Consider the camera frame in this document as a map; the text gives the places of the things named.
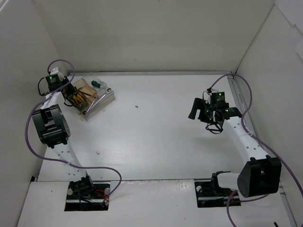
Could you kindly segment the yellow handled needle-nose pliers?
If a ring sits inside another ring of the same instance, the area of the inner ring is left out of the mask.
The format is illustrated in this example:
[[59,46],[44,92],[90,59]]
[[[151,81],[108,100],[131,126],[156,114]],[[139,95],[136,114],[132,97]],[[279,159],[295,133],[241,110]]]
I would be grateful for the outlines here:
[[81,103],[81,101],[78,99],[78,97],[73,94],[68,96],[68,101],[74,106],[77,107],[79,103]]

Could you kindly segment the small silver ratchet wrench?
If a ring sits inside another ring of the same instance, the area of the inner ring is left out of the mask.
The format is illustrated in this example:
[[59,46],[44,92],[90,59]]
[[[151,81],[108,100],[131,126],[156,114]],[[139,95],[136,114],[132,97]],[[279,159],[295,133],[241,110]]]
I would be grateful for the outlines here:
[[83,112],[83,115],[86,116],[92,109],[92,107],[95,105],[97,101],[97,97],[94,97],[93,101],[91,102],[90,106],[88,107],[88,109],[86,111]]

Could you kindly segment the large silver ratchet wrench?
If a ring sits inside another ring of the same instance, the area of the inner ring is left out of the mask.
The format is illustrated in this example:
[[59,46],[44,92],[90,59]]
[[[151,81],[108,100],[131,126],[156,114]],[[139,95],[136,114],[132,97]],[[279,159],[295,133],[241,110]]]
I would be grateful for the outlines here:
[[99,103],[101,103],[102,101],[105,100],[106,96],[109,95],[110,93],[112,92],[112,89],[111,88],[107,88],[104,92],[104,94],[102,94],[100,97],[99,96],[95,96],[93,98],[93,101],[91,103],[91,106],[95,106]]

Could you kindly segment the yellow handled cutting pliers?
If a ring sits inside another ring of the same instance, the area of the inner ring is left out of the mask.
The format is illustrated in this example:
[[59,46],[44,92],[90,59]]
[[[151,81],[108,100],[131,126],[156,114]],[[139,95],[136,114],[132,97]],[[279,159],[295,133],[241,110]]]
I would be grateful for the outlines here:
[[84,102],[83,97],[77,92],[73,95],[73,100],[74,100],[76,106],[78,106]]

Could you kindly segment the long brown hex key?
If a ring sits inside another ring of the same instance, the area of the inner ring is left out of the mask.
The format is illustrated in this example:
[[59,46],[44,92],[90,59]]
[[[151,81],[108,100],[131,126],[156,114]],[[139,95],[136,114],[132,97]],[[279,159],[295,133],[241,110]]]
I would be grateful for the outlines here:
[[90,88],[87,87],[80,87],[78,90],[87,96],[91,96],[95,93],[94,91],[92,91]]

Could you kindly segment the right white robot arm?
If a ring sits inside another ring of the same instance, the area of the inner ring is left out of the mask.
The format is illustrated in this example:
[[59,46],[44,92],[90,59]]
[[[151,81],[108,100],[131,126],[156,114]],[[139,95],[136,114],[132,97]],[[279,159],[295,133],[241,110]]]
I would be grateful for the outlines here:
[[233,141],[243,161],[240,173],[220,171],[212,174],[210,191],[220,195],[226,189],[237,190],[250,198],[278,192],[282,164],[271,157],[242,125],[242,114],[237,107],[230,107],[224,92],[214,92],[208,101],[195,98],[189,119],[198,119],[214,134],[226,132]]

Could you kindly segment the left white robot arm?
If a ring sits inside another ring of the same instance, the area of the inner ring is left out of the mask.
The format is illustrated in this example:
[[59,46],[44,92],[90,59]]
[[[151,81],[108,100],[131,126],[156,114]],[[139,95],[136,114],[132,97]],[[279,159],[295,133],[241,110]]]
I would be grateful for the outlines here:
[[46,95],[46,102],[40,109],[34,111],[32,119],[40,141],[56,154],[59,162],[64,166],[71,190],[87,199],[93,196],[95,187],[87,171],[81,168],[69,141],[70,128],[56,103],[61,96],[60,91]]

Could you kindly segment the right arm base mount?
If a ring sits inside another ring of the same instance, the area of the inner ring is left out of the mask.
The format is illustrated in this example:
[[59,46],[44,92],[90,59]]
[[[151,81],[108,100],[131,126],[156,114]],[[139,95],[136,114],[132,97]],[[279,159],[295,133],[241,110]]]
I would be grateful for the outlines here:
[[195,181],[196,201],[198,208],[222,208],[233,190],[215,188],[211,181]]

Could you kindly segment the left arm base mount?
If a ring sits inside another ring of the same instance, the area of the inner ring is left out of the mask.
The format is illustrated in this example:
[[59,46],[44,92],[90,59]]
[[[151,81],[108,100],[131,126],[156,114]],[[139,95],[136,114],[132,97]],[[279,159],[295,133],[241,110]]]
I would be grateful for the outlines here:
[[68,186],[64,211],[108,211],[109,183],[94,183],[92,192],[75,192]]

